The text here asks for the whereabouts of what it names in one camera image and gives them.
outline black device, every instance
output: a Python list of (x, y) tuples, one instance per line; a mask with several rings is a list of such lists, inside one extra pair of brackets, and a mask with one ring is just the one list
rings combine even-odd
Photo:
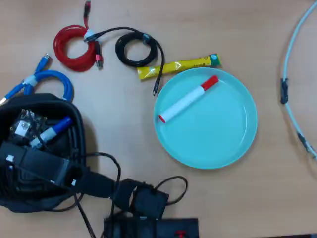
[[(114, 218), (113, 238), (199, 238), (198, 219)], [(105, 233), (112, 227), (105, 221)]]

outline white cable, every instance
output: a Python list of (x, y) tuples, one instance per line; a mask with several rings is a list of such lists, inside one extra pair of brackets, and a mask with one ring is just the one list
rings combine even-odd
[[(289, 46), (288, 46), (288, 49), (287, 49), (287, 53), (286, 53), (286, 57), (285, 57), (285, 61), (284, 61), (284, 72), (283, 72), (283, 82), (286, 81), (287, 79), (287, 67), (288, 67), (288, 60), (289, 60), (289, 57), (291, 55), (291, 52), (292, 52), (292, 48), (293, 48), (293, 45), (294, 45), (294, 42), (295, 42), (295, 39), (298, 35), (298, 32), (302, 26), (302, 24), (305, 22), (305, 20), (307, 19), (307, 17), (311, 14), (311, 12), (315, 9), (315, 7), (317, 6), (317, 1), (315, 1), (315, 3), (306, 11), (306, 13), (304, 14), (304, 16), (302, 17), (302, 19), (299, 21), (299, 23), (297, 24), (295, 30), (294, 30), (294, 33), (292, 35), (292, 38), (290, 40), (290, 43), (289, 43)], [(292, 113), (292, 110), (289, 106), (288, 103), (285, 104), (285, 107), (286, 107), (286, 110), (289, 114), (289, 117), (294, 125), (294, 128), (296, 129), (297, 133), (301, 134), (303, 138), (304, 137), (304, 134), (303, 132), (301, 131), (297, 121), (295, 120), (295, 117)], [(307, 151), (310, 152), (315, 159), (317, 159), (317, 153), (315, 152), (315, 150), (312, 148), (312, 146), (310, 145), (310, 143), (306, 140), (305, 142), (306, 144), (306, 147), (307, 147)]]

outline light blue cable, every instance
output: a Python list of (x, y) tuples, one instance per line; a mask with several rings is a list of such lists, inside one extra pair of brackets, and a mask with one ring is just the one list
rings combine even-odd
[(31, 76), (31, 81), (28, 82), (27, 79), (24, 82), (21, 82), (19, 85), (15, 86), (1, 101), (0, 105), (4, 103), (6, 100), (12, 98), (15, 94), (19, 93), (24, 88), (24, 95), (31, 95), (34, 92), (34, 86), (38, 82), (43, 81), (46, 78), (54, 77), (58, 78), (64, 85), (64, 95), (63, 99), (67, 101), (71, 101), (73, 97), (73, 85), (70, 80), (62, 73), (47, 70), (42, 71), (44, 67), (47, 65), (49, 61), (49, 55), (45, 55), (41, 58), (38, 66), (36, 67), (34, 76)]
[[(288, 67), (288, 61), (289, 61), (289, 57), (291, 55), (291, 52), (292, 52), (292, 49), (293, 49), (293, 45), (294, 45), (294, 42), (295, 42), (295, 39), (298, 35), (298, 32), (301, 28), (301, 26), (303, 25), (303, 23), (305, 22), (305, 20), (307, 19), (307, 17), (311, 14), (311, 12), (316, 8), (317, 6), (317, 1), (315, 1), (315, 3), (306, 11), (306, 13), (304, 14), (304, 16), (302, 17), (302, 19), (298, 22), (295, 30), (294, 30), (294, 33), (292, 35), (292, 38), (290, 40), (290, 43), (288, 45), (288, 49), (287, 49), (287, 53), (286, 53), (286, 57), (285, 57), (285, 61), (284, 61), (284, 71), (283, 71), (283, 82), (286, 81), (287, 79), (287, 67)], [(289, 117), (294, 125), (294, 128), (296, 129), (297, 133), (301, 134), (303, 138), (304, 137), (304, 134), (303, 132), (301, 131), (297, 121), (295, 120), (295, 117), (292, 113), (292, 110), (289, 106), (288, 103), (285, 104), (285, 107), (286, 107), (286, 110), (289, 114)], [(313, 147), (310, 145), (310, 143), (306, 140), (306, 147), (307, 147), (307, 150), (308, 152), (310, 152), (315, 159), (317, 159), (317, 153), (315, 152), (315, 150), (313, 149)]]

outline red marker cap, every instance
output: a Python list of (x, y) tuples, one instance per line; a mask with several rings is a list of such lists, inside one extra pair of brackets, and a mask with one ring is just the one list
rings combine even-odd
[(213, 77), (208, 79), (205, 83), (203, 83), (201, 87), (204, 89), (204, 91), (207, 91), (218, 82), (219, 82), (218, 77), (214, 75)]
[(161, 115), (159, 115), (158, 117), (160, 118), (160, 120), (161, 120), (163, 123), (165, 123), (165, 120), (164, 120), (164, 118), (163, 118)]

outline light blue plate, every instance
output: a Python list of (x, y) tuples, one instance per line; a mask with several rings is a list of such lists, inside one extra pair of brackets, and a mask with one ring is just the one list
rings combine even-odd
[[(211, 76), (219, 82), (167, 123), (158, 115)], [(215, 68), (195, 68), (174, 76), (161, 90), (154, 127), (165, 150), (199, 169), (227, 166), (250, 148), (258, 127), (255, 102), (234, 76)]]

